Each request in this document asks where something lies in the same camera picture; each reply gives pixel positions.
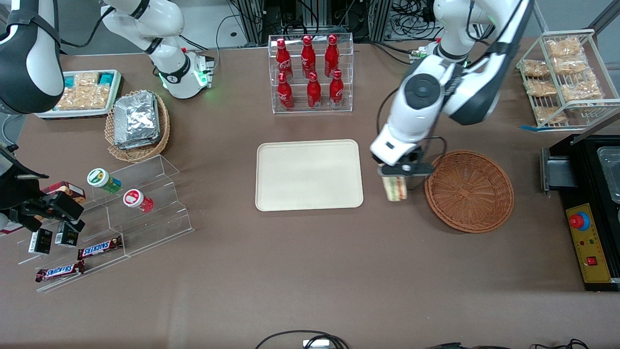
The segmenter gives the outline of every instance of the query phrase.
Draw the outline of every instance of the red coca-cola bottle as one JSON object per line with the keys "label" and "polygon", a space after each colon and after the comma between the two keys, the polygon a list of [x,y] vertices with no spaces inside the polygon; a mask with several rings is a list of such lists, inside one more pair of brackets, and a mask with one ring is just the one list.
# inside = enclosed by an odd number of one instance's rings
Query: red coca-cola bottle
{"label": "red coca-cola bottle", "polygon": [[316,111],[321,108],[321,86],[318,82],[319,76],[316,71],[310,72],[310,82],[308,83],[308,106]]}
{"label": "red coca-cola bottle", "polygon": [[342,83],[342,71],[334,70],[334,79],[329,84],[329,106],[332,109],[340,109],[342,107],[342,92],[345,85]]}
{"label": "red coca-cola bottle", "polygon": [[284,73],[278,74],[278,97],[280,98],[280,104],[286,109],[287,112],[293,110],[295,100],[293,99],[293,90],[291,85],[286,81],[286,75]]}
{"label": "red coca-cola bottle", "polygon": [[304,35],[304,48],[301,50],[301,66],[306,79],[310,78],[310,72],[316,71],[316,54],[312,47],[312,37]]}
{"label": "red coca-cola bottle", "polygon": [[278,53],[275,55],[275,60],[278,62],[278,70],[280,73],[284,73],[288,81],[291,81],[293,79],[291,55],[286,49],[286,42],[284,41],[284,38],[279,38],[276,42],[278,44]]}
{"label": "red coca-cola bottle", "polygon": [[327,39],[329,45],[325,51],[325,76],[331,78],[334,74],[334,70],[338,69],[338,59],[340,58],[340,52],[338,52],[338,37],[334,34],[330,35]]}

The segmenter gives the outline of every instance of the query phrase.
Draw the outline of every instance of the brown woven basket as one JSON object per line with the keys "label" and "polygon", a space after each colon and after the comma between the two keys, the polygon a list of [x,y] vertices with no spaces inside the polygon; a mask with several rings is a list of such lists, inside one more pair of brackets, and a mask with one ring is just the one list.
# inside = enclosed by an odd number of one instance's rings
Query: brown woven basket
{"label": "brown woven basket", "polygon": [[[138,92],[139,91],[133,91],[126,96],[132,96]],[[168,109],[166,109],[164,101],[162,101],[159,96],[157,96],[157,106],[159,108],[159,128],[162,132],[160,141],[154,145],[147,145],[146,147],[129,150],[121,150],[114,145],[114,108],[110,110],[108,116],[105,118],[105,139],[111,144],[111,146],[108,147],[110,154],[114,155],[114,157],[119,160],[137,163],[152,158],[164,150],[166,144],[168,144],[168,138],[170,137],[170,117],[168,116]]]}
{"label": "brown woven basket", "polygon": [[506,173],[490,158],[469,150],[447,153],[424,184],[424,191],[441,220],[467,233],[497,229],[515,206]]}

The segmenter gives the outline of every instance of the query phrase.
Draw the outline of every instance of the foil-wrapped package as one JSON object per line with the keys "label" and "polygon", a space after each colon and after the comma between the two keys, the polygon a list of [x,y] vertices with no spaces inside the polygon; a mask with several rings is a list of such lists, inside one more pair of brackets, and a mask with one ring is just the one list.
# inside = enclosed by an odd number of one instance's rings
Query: foil-wrapped package
{"label": "foil-wrapped package", "polygon": [[139,91],[114,103],[114,145],[127,150],[155,144],[161,138],[157,97]]}

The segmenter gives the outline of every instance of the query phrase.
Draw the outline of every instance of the brown table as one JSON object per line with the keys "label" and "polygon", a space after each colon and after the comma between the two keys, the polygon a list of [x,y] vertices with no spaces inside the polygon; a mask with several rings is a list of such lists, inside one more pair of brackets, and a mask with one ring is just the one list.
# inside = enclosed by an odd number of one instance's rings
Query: brown table
{"label": "brown table", "polygon": [[[452,341],[517,349],[572,337],[617,348],[618,295],[583,291],[557,194],[539,189],[539,149],[565,134],[519,129],[533,123],[519,76],[507,78],[489,120],[439,121],[450,150],[493,158],[515,189],[503,227],[461,234],[435,217],[422,190],[387,202],[367,149],[379,103],[405,66],[369,45],[356,49],[351,114],[285,117],[271,112],[264,49],[222,51],[214,88],[187,101],[164,91],[146,55],[63,57],[65,70],[118,69],[125,93],[161,94],[172,122],[164,156],[181,170],[175,182],[196,231],[49,294],[30,291],[32,271],[16,265],[15,243],[28,233],[0,239],[0,346],[237,349],[274,332],[318,329],[356,349]],[[91,168],[126,165],[108,154],[103,128],[103,119],[29,116],[20,160],[51,175],[43,185],[85,186]],[[360,146],[361,207],[256,209],[261,143],[341,138]],[[266,348],[299,348],[307,337]]]}

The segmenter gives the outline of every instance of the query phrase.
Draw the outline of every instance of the yellow control panel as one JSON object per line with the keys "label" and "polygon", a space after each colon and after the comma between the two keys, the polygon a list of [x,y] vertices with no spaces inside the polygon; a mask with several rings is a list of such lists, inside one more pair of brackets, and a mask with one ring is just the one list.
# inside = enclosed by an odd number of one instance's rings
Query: yellow control panel
{"label": "yellow control panel", "polygon": [[579,267],[586,283],[609,283],[611,277],[592,218],[590,204],[566,210]]}

